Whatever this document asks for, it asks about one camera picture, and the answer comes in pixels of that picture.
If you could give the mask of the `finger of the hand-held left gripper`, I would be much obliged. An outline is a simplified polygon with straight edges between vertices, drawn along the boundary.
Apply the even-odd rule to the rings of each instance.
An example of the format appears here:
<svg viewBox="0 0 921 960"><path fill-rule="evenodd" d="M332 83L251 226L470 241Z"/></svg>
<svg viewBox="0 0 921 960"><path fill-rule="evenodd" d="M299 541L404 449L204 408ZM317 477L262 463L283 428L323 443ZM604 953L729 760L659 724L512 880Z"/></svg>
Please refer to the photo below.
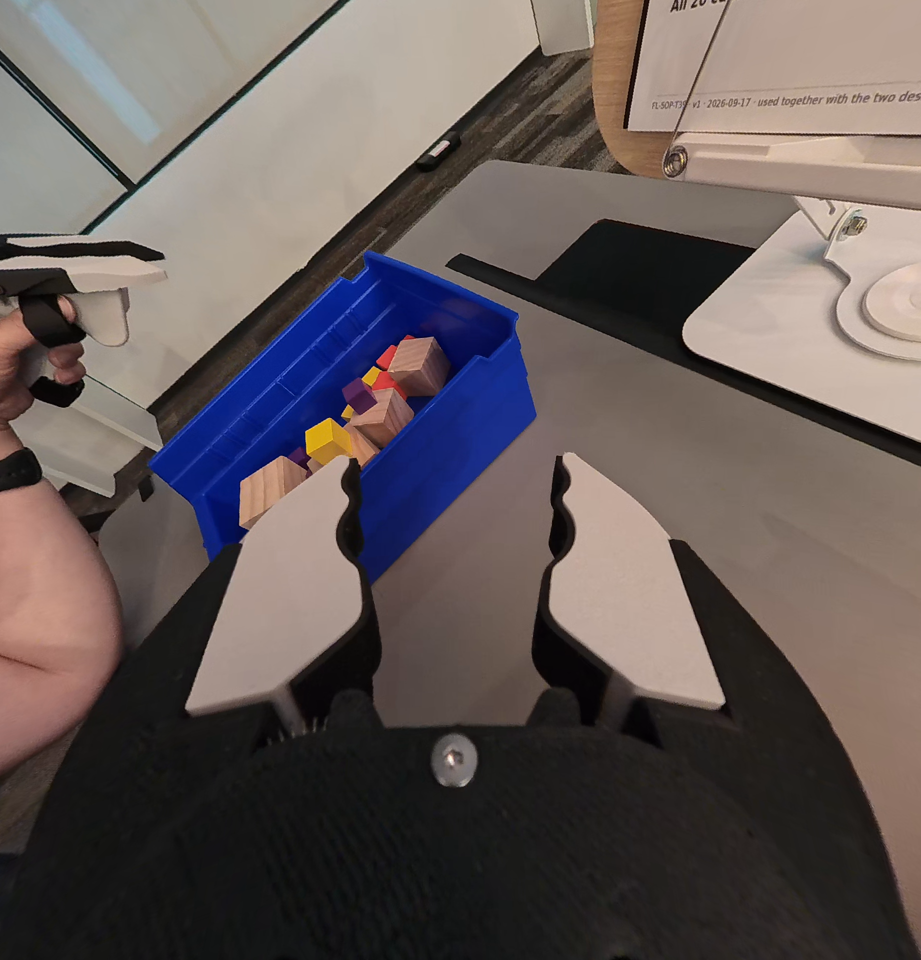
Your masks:
<svg viewBox="0 0 921 960"><path fill-rule="evenodd" d="M0 260L23 256L47 258L130 257L131 242L97 241L83 235L0 234Z"/></svg>
<svg viewBox="0 0 921 960"><path fill-rule="evenodd" d="M161 282L164 260L141 244L131 244L131 256L11 257L0 260L0 295L87 294Z"/></svg>

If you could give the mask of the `person's left hand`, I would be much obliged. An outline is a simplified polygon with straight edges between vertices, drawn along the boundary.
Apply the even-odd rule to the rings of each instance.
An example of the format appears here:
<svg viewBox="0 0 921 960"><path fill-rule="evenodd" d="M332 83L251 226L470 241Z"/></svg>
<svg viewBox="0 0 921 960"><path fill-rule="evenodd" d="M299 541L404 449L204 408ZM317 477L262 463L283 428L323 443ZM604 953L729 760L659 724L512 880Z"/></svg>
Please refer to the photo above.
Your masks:
<svg viewBox="0 0 921 960"><path fill-rule="evenodd" d="M66 321L76 318L74 305L61 295L53 297ZM11 422L24 414L34 403L27 386L20 380L22 353L35 344L25 326L19 309L0 318L0 433L10 431ZM80 384L86 370L82 363L83 347L78 344L61 345L48 351L47 359L53 369L53 379L61 386Z"/></svg>

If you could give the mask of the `blue plastic box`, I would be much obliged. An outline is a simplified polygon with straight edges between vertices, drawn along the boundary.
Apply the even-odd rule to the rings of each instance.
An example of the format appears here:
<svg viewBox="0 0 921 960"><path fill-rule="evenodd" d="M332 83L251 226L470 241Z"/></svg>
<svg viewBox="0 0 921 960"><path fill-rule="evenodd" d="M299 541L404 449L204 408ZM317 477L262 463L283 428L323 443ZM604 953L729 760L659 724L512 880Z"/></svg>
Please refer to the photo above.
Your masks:
<svg viewBox="0 0 921 960"><path fill-rule="evenodd" d="M431 336L451 363L432 398L410 401L405 432L361 472L359 560L370 582L536 418L515 311L436 274L368 252L150 460L193 508L214 559L246 531L241 481L304 445L342 409L342 390L406 335Z"/></svg>

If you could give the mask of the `pile of wooden cubes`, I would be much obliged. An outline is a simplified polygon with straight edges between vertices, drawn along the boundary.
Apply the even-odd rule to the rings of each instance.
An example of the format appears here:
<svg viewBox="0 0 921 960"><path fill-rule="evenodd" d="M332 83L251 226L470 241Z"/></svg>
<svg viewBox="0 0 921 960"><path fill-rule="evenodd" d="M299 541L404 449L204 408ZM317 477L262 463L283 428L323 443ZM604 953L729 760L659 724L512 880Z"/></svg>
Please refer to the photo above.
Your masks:
<svg viewBox="0 0 921 960"><path fill-rule="evenodd" d="M451 363L434 337L406 336L391 345L377 366L343 387L343 423L327 417L310 426L297 450L240 481L239 526L250 530L277 502L338 458L366 466L414 418L409 400L436 396L450 372Z"/></svg>

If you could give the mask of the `small black floor device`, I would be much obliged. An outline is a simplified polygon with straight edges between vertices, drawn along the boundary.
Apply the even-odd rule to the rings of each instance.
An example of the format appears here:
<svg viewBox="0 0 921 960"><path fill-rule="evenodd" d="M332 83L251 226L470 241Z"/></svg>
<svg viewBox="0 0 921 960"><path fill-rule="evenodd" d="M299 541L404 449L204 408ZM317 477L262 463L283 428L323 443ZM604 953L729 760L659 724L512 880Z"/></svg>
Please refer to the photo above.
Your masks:
<svg viewBox="0 0 921 960"><path fill-rule="evenodd" d="M451 129L425 150L415 162L418 171L429 173L436 170L463 143L460 133Z"/></svg>

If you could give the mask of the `window with roller blinds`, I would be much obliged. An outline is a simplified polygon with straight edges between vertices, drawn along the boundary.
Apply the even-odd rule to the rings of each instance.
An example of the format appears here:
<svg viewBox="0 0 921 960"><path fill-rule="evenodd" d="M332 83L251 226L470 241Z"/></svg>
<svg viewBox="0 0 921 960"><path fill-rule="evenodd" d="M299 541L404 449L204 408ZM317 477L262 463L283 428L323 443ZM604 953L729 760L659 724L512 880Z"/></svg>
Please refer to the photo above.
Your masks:
<svg viewBox="0 0 921 960"><path fill-rule="evenodd" d="M338 5L0 1L0 234L105 219Z"/></svg>

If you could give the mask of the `person's left forearm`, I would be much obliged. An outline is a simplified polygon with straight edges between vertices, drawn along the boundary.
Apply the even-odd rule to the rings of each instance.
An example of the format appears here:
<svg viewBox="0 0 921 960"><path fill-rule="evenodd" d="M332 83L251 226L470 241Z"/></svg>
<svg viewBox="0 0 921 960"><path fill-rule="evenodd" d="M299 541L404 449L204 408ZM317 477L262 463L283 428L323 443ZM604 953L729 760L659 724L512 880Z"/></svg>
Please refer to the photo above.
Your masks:
<svg viewBox="0 0 921 960"><path fill-rule="evenodd" d="M0 491L0 778L77 726L123 653L119 595L54 486Z"/></svg>

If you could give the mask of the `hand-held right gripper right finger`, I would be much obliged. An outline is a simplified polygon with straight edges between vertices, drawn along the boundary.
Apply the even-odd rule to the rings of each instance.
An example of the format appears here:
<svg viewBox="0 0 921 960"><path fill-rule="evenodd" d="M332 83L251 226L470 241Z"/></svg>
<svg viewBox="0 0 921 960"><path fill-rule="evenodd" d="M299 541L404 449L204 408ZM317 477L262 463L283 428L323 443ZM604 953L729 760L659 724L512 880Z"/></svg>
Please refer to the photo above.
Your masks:
<svg viewBox="0 0 921 960"><path fill-rule="evenodd" d="M727 702L670 534L575 453L557 457L551 562L531 651L584 714L624 714L639 698L718 712Z"/></svg>

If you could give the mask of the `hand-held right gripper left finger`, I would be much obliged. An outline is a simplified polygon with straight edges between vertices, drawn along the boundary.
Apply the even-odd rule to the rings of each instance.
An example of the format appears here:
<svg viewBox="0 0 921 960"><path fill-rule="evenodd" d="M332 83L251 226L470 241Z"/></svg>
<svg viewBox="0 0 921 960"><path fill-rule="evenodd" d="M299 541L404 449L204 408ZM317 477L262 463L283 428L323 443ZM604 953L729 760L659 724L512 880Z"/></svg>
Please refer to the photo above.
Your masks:
<svg viewBox="0 0 921 960"><path fill-rule="evenodd" d="M328 716L373 700L380 628L360 561L361 468L336 458L280 499L242 540L186 702L190 716L268 704Z"/></svg>

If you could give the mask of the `instruction sheet on stand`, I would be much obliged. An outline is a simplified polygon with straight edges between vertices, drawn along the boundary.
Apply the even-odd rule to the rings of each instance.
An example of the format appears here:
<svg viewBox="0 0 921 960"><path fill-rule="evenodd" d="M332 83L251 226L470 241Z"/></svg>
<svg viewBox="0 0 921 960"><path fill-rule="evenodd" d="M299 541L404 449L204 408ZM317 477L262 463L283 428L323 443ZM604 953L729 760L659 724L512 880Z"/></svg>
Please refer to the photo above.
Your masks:
<svg viewBox="0 0 921 960"><path fill-rule="evenodd" d="M690 354L921 445L921 136L633 131L649 2L598 2L593 91L630 173L797 207L686 319Z"/></svg>

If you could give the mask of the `black wrist band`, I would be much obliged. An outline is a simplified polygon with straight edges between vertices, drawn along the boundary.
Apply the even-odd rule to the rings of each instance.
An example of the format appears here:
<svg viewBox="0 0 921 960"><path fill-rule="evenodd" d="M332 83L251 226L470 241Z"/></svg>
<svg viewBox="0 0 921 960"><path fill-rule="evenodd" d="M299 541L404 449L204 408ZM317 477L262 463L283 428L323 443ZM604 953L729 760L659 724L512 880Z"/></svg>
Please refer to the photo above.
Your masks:
<svg viewBox="0 0 921 960"><path fill-rule="evenodd" d="M35 452L23 447L0 459L0 493L36 486L43 480Z"/></svg>

